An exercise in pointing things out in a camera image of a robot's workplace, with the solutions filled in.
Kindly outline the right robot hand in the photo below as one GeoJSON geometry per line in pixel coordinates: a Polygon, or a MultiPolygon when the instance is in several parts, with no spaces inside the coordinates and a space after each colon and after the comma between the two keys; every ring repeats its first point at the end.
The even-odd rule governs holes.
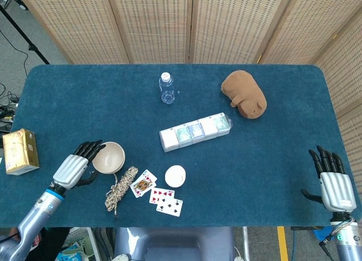
{"type": "Polygon", "coordinates": [[[356,209],[356,199],[350,177],[344,171],[341,158],[321,146],[317,151],[310,149],[309,154],[314,162],[320,182],[321,195],[310,194],[302,189],[303,196],[313,202],[321,203],[332,213],[351,213],[356,209]]]}

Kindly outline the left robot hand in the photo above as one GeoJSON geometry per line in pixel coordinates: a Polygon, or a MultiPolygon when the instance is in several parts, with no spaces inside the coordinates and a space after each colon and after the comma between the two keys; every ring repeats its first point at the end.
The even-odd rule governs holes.
{"type": "Polygon", "coordinates": [[[84,142],[79,145],[57,169],[50,187],[54,191],[64,194],[66,190],[74,187],[90,185],[97,177],[96,171],[91,171],[89,178],[82,178],[82,176],[89,164],[105,146],[102,144],[102,140],[84,142]]]}

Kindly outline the beige bowl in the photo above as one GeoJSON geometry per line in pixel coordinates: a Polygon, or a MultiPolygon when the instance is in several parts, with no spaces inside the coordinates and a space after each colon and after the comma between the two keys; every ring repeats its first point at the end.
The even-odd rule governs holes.
{"type": "Polygon", "coordinates": [[[114,174],[124,165],[124,157],[97,157],[92,163],[94,168],[102,174],[114,174]]]}
{"type": "Polygon", "coordinates": [[[124,165],[126,156],[123,148],[116,142],[105,142],[92,164],[102,174],[115,174],[124,165]]]}

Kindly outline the gold paper box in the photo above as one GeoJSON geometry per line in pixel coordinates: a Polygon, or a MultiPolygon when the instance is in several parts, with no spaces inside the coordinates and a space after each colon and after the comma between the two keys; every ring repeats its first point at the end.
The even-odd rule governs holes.
{"type": "Polygon", "coordinates": [[[40,167],[34,132],[20,129],[4,135],[3,148],[6,174],[19,176],[40,167]]]}

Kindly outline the white plastic basket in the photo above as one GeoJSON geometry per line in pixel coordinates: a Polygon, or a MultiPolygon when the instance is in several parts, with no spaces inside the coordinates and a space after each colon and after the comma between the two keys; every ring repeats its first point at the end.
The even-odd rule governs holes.
{"type": "Polygon", "coordinates": [[[94,250],[86,228],[71,228],[55,261],[94,261],[94,250]]]}

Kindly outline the jack of hearts card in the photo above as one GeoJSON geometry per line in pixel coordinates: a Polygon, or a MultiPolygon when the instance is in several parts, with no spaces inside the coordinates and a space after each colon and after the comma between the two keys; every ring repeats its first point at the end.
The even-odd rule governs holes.
{"type": "Polygon", "coordinates": [[[131,190],[136,198],[143,196],[147,191],[156,185],[156,182],[151,182],[142,177],[142,175],[131,184],[131,190]]]}

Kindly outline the six of hearts card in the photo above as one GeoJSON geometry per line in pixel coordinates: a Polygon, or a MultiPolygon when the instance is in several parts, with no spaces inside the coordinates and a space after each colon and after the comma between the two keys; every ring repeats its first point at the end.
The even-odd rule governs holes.
{"type": "Polygon", "coordinates": [[[169,189],[152,188],[150,191],[150,204],[164,202],[167,198],[174,198],[175,191],[169,189]]]}

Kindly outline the white round lid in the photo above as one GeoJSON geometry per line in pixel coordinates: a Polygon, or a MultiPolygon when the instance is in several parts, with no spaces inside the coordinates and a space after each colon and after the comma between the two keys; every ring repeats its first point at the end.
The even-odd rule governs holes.
{"type": "Polygon", "coordinates": [[[180,165],[173,165],[165,173],[165,181],[173,188],[181,187],[186,180],[186,171],[180,165]]]}

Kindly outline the five of spades card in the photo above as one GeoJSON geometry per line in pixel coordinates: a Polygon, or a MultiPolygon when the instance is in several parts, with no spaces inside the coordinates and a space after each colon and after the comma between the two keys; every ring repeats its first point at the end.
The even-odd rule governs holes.
{"type": "Polygon", "coordinates": [[[164,198],[157,204],[156,211],[179,217],[182,206],[183,201],[180,199],[164,198]]]}

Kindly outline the clear plastic water bottle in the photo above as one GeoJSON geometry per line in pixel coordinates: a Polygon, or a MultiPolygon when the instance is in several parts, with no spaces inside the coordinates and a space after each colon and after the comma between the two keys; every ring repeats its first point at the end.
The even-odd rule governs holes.
{"type": "Polygon", "coordinates": [[[159,79],[161,100],[165,104],[172,104],[175,101],[173,78],[169,72],[163,72],[159,79]]]}

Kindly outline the grey robot torso base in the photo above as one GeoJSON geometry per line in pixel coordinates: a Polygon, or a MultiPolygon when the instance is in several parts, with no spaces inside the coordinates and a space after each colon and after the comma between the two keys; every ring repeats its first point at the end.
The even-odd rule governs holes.
{"type": "Polygon", "coordinates": [[[118,228],[114,255],[129,261],[234,261],[231,227],[118,228]]]}

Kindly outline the wrapped pocket tissue pack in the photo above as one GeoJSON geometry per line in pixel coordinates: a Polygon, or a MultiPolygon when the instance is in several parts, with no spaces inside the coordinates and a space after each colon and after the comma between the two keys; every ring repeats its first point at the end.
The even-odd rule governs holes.
{"type": "Polygon", "coordinates": [[[159,132],[164,152],[170,152],[230,133],[232,121],[225,113],[218,113],[183,123],[159,132]]]}

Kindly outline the brown capybara plush toy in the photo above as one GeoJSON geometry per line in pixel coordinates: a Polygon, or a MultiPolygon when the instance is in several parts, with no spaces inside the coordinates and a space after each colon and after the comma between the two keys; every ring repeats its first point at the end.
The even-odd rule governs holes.
{"type": "Polygon", "coordinates": [[[267,108],[261,88],[253,76],[244,70],[229,74],[221,84],[221,91],[230,99],[231,107],[237,108],[244,118],[256,119],[262,116],[267,108]]]}

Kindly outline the black tripod stand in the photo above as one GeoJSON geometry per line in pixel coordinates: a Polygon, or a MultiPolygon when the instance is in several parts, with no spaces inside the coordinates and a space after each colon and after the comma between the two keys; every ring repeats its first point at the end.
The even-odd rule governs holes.
{"type": "Polygon", "coordinates": [[[23,32],[23,30],[18,26],[18,24],[13,20],[13,18],[7,13],[7,11],[0,5],[0,12],[4,17],[10,22],[10,24],[16,29],[16,31],[21,35],[21,37],[28,43],[28,50],[35,52],[38,57],[43,61],[44,64],[49,65],[49,61],[45,56],[39,51],[37,46],[29,39],[29,37],[23,32]]]}

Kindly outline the woven wooden folding screen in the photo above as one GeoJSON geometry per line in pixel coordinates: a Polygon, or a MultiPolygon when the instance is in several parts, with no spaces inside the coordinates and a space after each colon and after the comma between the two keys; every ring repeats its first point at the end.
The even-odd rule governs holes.
{"type": "Polygon", "coordinates": [[[22,0],[68,61],[314,64],[362,183],[362,0],[22,0]]]}

